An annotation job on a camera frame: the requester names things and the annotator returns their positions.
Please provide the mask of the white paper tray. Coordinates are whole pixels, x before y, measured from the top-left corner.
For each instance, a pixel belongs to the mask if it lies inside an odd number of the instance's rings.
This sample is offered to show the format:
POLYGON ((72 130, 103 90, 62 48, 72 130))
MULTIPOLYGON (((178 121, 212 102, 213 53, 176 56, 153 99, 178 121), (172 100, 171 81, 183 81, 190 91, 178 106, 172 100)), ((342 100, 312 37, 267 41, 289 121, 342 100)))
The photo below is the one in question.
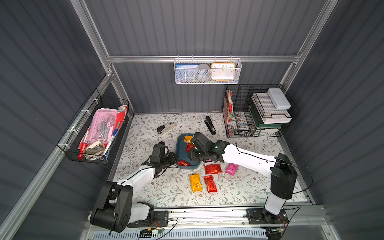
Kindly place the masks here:
POLYGON ((268 93, 253 93, 252 100, 264 124, 285 124, 292 120, 287 110, 275 107, 268 93))

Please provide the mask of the blue box in basket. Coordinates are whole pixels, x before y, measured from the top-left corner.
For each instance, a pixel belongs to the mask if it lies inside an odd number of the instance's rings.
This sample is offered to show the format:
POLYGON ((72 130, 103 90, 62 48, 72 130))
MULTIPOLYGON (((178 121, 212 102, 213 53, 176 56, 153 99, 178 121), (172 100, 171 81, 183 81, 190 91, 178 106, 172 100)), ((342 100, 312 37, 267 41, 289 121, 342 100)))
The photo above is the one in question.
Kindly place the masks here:
POLYGON ((198 66, 199 64, 176 63, 174 65, 176 84, 181 85, 196 82, 196 68, 198 66))

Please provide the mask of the grey tape roll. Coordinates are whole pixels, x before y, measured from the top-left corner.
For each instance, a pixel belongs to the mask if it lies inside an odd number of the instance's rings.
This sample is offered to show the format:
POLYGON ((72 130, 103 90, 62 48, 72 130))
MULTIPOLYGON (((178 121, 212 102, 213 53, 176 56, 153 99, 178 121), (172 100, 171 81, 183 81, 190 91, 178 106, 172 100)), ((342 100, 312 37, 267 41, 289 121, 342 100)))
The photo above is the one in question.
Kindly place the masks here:
POLYGON ((196 69, 195 76, 199 82, 205 83, 211 79, 211 68, 209 65, 199 64, 196 69))

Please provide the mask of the white and black stapler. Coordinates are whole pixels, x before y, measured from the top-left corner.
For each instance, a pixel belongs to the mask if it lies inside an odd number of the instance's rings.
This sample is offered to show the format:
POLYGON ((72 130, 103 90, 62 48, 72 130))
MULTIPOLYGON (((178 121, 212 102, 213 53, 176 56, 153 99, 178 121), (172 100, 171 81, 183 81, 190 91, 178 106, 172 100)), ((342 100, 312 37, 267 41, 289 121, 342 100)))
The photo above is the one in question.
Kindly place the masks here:
POLYGON ((167 124, 159 126, 157 128, 157 133, 159 135, 162 135, 162 134, 165 134, 165 133, 169 132, 170 130, 172 130, 175 127, 176 127, 175 123, 167 123, 167 124))

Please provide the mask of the white flat box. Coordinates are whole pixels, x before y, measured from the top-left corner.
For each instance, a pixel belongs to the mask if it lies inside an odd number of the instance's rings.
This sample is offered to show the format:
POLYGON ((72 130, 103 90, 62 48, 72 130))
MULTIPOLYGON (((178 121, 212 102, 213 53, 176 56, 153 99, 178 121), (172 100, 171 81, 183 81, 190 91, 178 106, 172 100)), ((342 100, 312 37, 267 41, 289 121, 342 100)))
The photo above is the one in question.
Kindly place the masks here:
POLYGON ((283 91, 279 88, 269 88, 268 94, 275 106, 278 110, 289 110, 291 108, 291 104, 286 98, 283 91))

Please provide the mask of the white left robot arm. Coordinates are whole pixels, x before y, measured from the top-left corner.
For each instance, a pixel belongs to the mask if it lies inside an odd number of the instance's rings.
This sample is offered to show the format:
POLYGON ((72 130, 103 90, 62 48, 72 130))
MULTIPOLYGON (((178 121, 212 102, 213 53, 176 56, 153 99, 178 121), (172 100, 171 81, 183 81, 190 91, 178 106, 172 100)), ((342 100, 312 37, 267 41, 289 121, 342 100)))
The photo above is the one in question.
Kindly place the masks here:
POLYGON ((93 226, 120 233, 128 225, 150 226, 155 222, 151 204, 135 202, 135 193, 175 165, 179 156, 170 152, 164 142, 154 145, 149 158, 128 177, 103 184, 89 221, 93 226))

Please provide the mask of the red marker pen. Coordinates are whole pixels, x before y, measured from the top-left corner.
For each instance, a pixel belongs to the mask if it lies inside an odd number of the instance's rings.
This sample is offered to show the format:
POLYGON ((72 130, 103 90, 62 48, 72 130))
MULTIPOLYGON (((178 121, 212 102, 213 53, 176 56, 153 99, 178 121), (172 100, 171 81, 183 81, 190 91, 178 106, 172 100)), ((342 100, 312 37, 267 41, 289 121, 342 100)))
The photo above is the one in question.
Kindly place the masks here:
POLYGON ((84 157, 84 153, 85 153, 85 149, 86 149, 86 146, 87 146, 87 141, 84 140, 81 145, 80 145, 80 151, 79 151, 79 155, 78 155, 78 160, 82 160, 83 157, 84 157))

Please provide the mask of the yellow tea bag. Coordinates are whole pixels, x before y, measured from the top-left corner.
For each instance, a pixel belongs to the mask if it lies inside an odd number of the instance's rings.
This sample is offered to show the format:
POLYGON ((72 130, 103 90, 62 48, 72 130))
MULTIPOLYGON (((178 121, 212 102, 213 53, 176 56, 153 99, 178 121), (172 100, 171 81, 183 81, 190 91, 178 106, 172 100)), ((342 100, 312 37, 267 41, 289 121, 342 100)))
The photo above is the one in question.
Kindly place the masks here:
POLYGON ((193 138, 193 136, 186 135, 184 137, 184 142, 187 143, 187 144, 191 144, 192 143, 192 138, 193 138))
POLYGON ((202 191, 202 184, 200 181, 199 173, 195 173, 195 174, 190 175, 190 181, 191 181, 191 189, 192 189, 193 193, 195 193, 197 191, 199 191, 199 192, 202 191))

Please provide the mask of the red tea bag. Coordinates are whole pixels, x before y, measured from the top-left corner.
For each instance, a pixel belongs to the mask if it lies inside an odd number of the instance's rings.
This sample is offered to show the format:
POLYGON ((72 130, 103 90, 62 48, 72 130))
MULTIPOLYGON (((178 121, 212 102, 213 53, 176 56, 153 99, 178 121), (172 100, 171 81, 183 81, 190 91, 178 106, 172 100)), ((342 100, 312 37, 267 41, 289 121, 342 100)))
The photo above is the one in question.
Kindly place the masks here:
POLYGON ((191 166, 191 163, 186 162, 186 161, 184 161, 184 160, 179 160, 179 161, 177 162, 177 165, 178 165, 178 166, 181 166, 181 167, 190 167, 190 166, 191 166))
POLYGON ((189 153, 191 149, 195 149, 195 146, 193 144, 187 144, 186 151, 189 153))
POLYGON ((217 186, 214 182, 214 178, 212 175, 204 176, 204 181, 205 181, 205 184, 207 186, 207 191, 209 193, 217 193, 218 192, 217 186))
POLYGON ((206 175, 220 174, 222 173, 220 164, 210 164, 205 166, 206 175))

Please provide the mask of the red tea bag in box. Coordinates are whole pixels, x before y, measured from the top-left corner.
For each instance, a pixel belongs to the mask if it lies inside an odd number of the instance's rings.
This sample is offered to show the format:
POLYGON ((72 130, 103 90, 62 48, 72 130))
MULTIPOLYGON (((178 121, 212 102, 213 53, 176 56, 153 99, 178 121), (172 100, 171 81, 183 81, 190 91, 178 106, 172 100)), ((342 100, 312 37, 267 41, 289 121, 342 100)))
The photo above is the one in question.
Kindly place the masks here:
POLYGON ((195 149, 195 146, 193 144, 187 144, 186 151, 189 153, 191 149, 195 149))

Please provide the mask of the yellow tea bag in box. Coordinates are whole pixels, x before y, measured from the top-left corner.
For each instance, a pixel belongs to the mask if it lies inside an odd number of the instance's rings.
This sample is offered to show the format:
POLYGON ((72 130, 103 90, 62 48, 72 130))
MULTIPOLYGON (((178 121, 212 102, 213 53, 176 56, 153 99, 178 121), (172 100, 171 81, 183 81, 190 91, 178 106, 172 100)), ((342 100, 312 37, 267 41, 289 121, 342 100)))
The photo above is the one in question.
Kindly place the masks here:
POLYGON ((193 138, 193 136, 186 135, 184 137, 184 142, 187 143, 187 144, 191 144, 192 143, 192 138, 193 138))

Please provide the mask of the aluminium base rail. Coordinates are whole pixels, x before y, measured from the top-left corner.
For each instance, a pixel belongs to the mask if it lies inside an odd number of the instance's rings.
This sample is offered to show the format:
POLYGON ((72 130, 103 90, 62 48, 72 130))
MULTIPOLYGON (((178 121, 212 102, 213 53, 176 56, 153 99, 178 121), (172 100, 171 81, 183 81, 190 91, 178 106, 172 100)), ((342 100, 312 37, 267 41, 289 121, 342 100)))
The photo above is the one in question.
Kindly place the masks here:
POLYGON ((87 223, 82 240, 338 240, 321 205, 288 204, 274 223, 259 217, 259 206, 167 209, 167 226, 126 228, 114 233, 87 223))

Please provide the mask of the pink tea bag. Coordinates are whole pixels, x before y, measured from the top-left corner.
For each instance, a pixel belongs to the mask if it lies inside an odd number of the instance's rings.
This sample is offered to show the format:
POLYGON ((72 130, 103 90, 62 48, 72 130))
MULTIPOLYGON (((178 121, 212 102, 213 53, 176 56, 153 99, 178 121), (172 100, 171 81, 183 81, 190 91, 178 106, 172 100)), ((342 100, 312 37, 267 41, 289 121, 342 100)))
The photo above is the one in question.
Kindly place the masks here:
POLYGON ((236 171, 238 170, 239 168, 239 165, 236 165, 236 164, 228 164, 228 167, 226 169, 226 173, 227 174, 230 174, 232 176, 235 175, 236 171))

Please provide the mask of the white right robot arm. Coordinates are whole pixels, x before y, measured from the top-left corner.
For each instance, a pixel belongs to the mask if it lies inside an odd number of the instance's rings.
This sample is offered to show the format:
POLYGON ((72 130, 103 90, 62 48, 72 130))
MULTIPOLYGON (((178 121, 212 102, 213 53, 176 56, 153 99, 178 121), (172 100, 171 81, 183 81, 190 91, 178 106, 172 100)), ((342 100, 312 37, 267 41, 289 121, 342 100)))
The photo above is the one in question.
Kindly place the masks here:
POLYGON ((190 143, 195 147, 189 153, 192 161, 235 164, 271 179, 270 193, 262 209, 265 219, 278 218, 286 201, 295 194, 299 167, 292 164, 285 154, 267 156, 243 150, 227 141, 218 140, 214 143, 198 132, 190 143))

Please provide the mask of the teal plastic storage box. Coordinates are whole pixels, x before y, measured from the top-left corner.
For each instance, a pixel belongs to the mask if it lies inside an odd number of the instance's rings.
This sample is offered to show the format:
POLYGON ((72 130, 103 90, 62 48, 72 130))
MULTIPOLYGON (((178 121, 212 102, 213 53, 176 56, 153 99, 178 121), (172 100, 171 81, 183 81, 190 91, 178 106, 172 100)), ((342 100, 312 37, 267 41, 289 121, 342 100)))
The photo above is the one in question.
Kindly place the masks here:
POLYGON ((176 154, 179 157, 179 161, 183 160, 187 163, 190 163, 190 166, 179 166, 177 165, 180 169, 185 169, 185 170, 195 170, 200 166, 201 162, 194 162, 191 161, 188 157, 188 152, 186 151, 187 149, 187 143, 184 142, 185 136, 192 136, 192 133, 185 133, 181 134, 177 138, 177 145, 176 145, 176 154))

